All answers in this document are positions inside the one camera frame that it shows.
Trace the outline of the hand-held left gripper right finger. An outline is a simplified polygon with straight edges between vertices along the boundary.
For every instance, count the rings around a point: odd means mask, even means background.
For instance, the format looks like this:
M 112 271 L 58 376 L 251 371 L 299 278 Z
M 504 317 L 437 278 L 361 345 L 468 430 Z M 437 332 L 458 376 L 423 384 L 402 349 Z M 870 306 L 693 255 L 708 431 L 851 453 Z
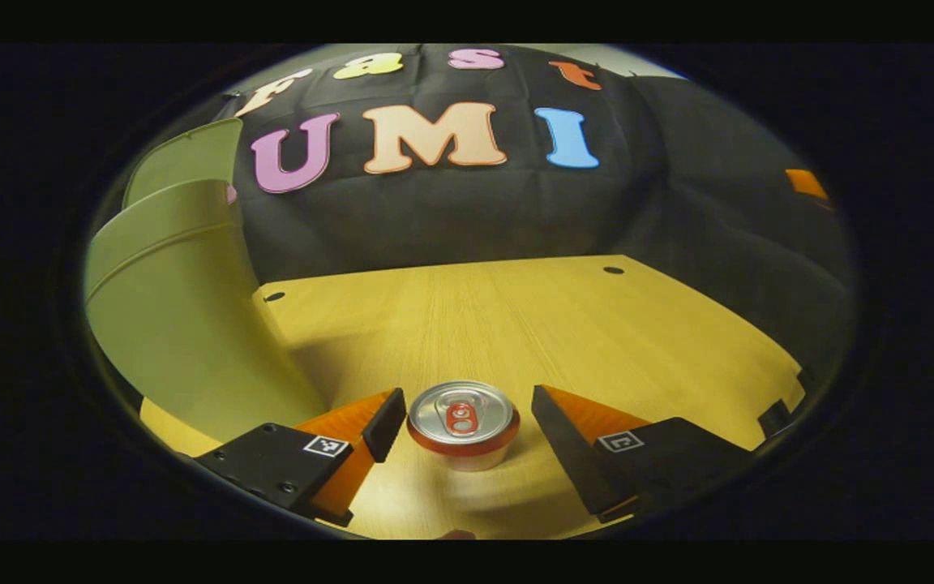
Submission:
M 753 453 L 685 418 L 658 422 L 539 384 L 531 414 L 600 522 L 659 517 L 710 492 Z

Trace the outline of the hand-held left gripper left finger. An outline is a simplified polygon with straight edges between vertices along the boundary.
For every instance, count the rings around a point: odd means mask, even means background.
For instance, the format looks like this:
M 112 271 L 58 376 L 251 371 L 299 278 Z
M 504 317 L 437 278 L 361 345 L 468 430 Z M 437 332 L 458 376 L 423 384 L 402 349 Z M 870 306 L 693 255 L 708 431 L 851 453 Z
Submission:
M 195 461 L 288 513 L 347 526 L 371 470 L 405 421 L 403 389 L 387 389 L 295 427 L 263 423 Z

